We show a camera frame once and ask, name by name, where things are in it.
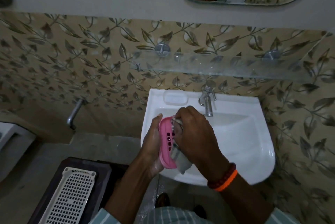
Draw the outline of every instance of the white sink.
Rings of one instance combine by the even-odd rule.
[[[164,91],[151,89],[149,92],[141,145],[151,120],[159,113],[162,113],[163,117],[172,116],[183,106],[193,106],[200,113],[205,113],[205,107],[198,103],[200,92],[176,90],[176,95],[186,94],[188,102],[183,106],[175,106],[164,102]],[[206,117],[206,119],[213,127],[221,152],[230,162],[236,163],[239,174],[249,184],[265,180],[273,171],[275,154],[258,98],[216,94],[216,99],[216,101],[212,100],[214,117]],[[188,184],[207,185],[207,180],[195,165],[184,175],[177,169],[164,169],[161,175]]]

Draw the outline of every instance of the tap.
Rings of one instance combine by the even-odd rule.
[[[215,92],[214,92],[215,83],[208,81],[206,82],[205,88],[199,98],[199,105],[205,106],[205,116],[213,117],[212,103],[211,97],[212,94],[213,99],[216,100]]]

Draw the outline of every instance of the gray floor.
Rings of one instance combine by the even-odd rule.
[[[71,144],[33,143],[16,167],[0,183],[0,219],[3,224],[26,224],[60,162],[67,157],[130,164],[140,149],[140,140],[76,133]],[[192,210],[202,205],[214,223],[235,223],[219,194],[207,187],[187,185],[157,176],[144,196],[136,223],[153,209],[157,195],[167,192],[171,204]]]

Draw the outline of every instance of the soap dish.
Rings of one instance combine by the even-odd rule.
[[[177,168],[175,162],[170,157],[170,152],[174,139],[174,131],[172,131],[171,118],[172,117],[163,118],[158,126],[159,135],[161,136],[159,159],[162,166],[167,169]]]

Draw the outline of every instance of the rag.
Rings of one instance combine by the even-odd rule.
[[[174,132],[174,138],[179,134],[183,133],[183,122],[181,119],[176,119],[175,117],[171,118],[172,131]],[[173,145],[170,152],[171,159],[176,163],[177,169],[181,174],[184,174],[186,170],[188,170],[192,166],[192,162],[190,162],[186,156],[180,151],[178,144],[175,139],[173,139]]]

